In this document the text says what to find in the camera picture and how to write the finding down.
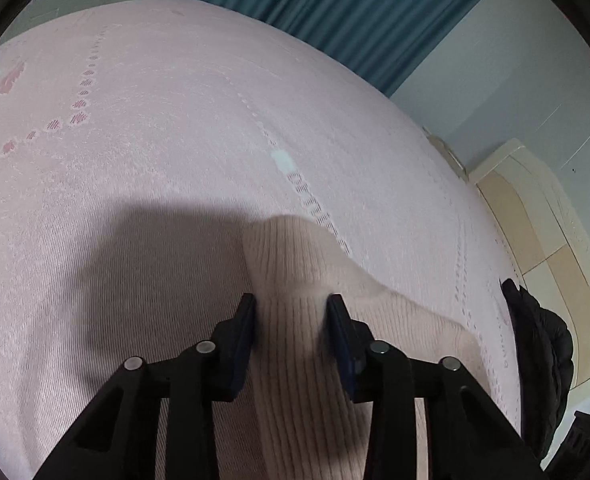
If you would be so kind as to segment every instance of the metal rivet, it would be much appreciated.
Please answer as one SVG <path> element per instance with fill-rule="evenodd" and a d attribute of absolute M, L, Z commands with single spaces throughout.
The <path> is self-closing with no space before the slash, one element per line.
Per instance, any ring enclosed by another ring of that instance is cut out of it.
<path fill-rule="evenodd" d="M 213 341 L 200 341 L 195 349 L 200 354 L 210 354 L 215 349 L 215 343 Z"/>
<path fill-rule="evenodd" d="M 461 368 L 461 361 L 456 357 L 444 357 L 444 359 L 441 360 L 441 365 L 446 368 L 446 370 L 456 372 Z"/>
<path fill-rule="evenodd" d="M 371 343 L 371 351 L 376 354 L 385 354 L 390 350 L 390 346 L 386 341 L 373 341 Z"/>
<path fill-rule="evenodd" d="M 124 361 L 124 368 L 129 371 L 137 370 L 139 367 L 142 366 L 144 361 L 141 357 L 137 357 L 134 355 L 133 357 L 129 357 L 126 361 Z"/>

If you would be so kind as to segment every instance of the mattress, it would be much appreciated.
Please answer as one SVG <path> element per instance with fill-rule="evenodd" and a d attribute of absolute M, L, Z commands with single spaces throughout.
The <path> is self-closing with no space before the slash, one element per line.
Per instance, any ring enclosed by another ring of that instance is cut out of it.
<path fill-rule="evenodd" d="M 240 226 L 275 214 L 315 219 L 376 280 L 474 333 L 492 398 L 519 428 L 500 290 L 516 277 L 474 187 L 307 44 L 202 2 L 138 0 L 0 46 L 9 479 L 34 474 L 123 359 L 174 356 L 230 315 L 250 290 Z M 231 415 L 250 399 L 218 405 L 217 426 L 252 434 L 252 408 Z M 217 444 L 223 478 L 255 467 L 256 439 L 218 430 Z"/>

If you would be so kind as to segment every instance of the black puffy jacket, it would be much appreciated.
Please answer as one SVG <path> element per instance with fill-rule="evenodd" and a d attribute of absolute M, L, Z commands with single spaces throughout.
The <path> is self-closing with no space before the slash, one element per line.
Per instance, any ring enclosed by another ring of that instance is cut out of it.
<path fill-rule="evenodd" d="M 563 319 L 512 280 L 502 292 L 515 333 L 521 382 L 521 437 L 543 459 L 562 421 L 572 382 L 572 337 Z"/>

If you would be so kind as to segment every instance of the ribbed fabric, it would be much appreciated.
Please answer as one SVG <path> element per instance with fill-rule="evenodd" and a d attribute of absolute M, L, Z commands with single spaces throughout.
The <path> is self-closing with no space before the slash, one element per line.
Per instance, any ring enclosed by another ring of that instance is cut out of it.
<path fill-rule="evenodd" d="M 351 315 L 410 357 L 457 356 L 488 391 L 475 337 L 379 284 L 324 228 L 281 216 L 252 225 L 243 237 L 258 298 L 251 380 L 269 478 L 360 479 L 370 409 L 342 392 L 323 337 L 326 298 L 339 292 Z M 418 410 L 418 478 L 427 478 L 426 430 Z"/>

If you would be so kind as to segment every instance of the pink dotted line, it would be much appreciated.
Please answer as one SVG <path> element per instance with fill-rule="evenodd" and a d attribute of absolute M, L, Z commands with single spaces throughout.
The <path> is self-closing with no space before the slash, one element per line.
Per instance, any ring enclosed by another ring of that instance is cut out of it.
<path fill-rule="evenodd" d="M 80 90 L 77 92 L 73 103 L 70 105 L 70 109 L 74 112 L 73 115 L 70 116 L 66 122 L 61 117 L 51 119 L 48 121 L 48 123 L 46 123 L 46 126 L 42 128 L 43 132 L 49 134 L 61 130 L 64 125 L 75 127 L 88 122 L 88 107 L 91 105 L 91 101 L 89 100 L 88 96 L 91 95 L 91 88 L 95 86 L 97 81 L 95 76 L 98 72 L 97 66 L 98 60 L 100 59 L 99 47 L 102 41 L 105 39 L 104 37 L 107 30 L 108 26 L 102 27 L 99 34 L 95 37 L 95 41 L 92 44 L 89 56 L 86 58 L 86 69 L 80 75 L 82 79 L 78 83 Z M 7 141 L 0 149 L 0 158 L 7 156 L 9 153 L 15 150 L 18 145 L 24 142 L 30 142 L 39 135 L 40 130 L 38 128 L 34 128 L 28 133 L 26 139 L 14 138 Z"/>

